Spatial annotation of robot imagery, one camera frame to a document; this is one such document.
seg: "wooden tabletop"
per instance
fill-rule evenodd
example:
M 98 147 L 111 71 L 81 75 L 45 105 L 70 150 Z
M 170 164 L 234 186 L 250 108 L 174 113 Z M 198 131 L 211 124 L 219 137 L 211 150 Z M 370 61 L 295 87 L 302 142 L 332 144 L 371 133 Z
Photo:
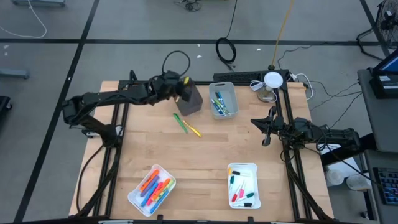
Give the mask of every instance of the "wooden tabletop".
M 117 86 L 118 82 L 103 82 L 101 91 L 113 91 Z M 310 119 L 302 83 L 289 83 L 288 86 L 293 116 Z M 282 144 L 277 136 L 273 136 L 270 146 L 261 146 L 264 135 L 250 122 L 252 118 L 265 118 L 274 104 L 259 101 L 248 86 L 236 86 L 239 114 L 233 119 L 216 121 L 211 116 L 208 86 L 198 86 L 198 89 L 203 97 L 202 109 L 184 119 L 202 133 L 202 138 L 183 132 L 172 115 L 178 113 L 172 100 L 155 106 L 130 105 L 111 218 L 155 219 L 157 214 L 163 214 L 165 220 L 246 221 L 248 216 L 253 216 L 255 221 L 293 221 L 285 164 L 279 158 Z M 112 112 L 113 106 L 97 108 L 95 118 L 108 124 Z M 82 166 L 100 145 L 100 138 L 88 140 Z M 305 149 L 301 154 L 307 189 L 332 217 L 320 157 Z M 98 186 L 103 156 L 104 150 L 90 162 L 84 173 L 81 207 Z M 234 210 L 229 207 L 226 168 L 232 162 L 257 164 L 259 209 Z M 173 175 L 177 185 L 155 214 L 145 217 L 130 204 L 127 195 L 154 164 L 161 165 Z M 304 217 L 302 197 L 299 190 L 296 191 L 300 213 Z M 100 214 L 104 213 L 107 194 L 105 190 Z M 70 214 L 76 213 L 75 200 L 76 192 Z

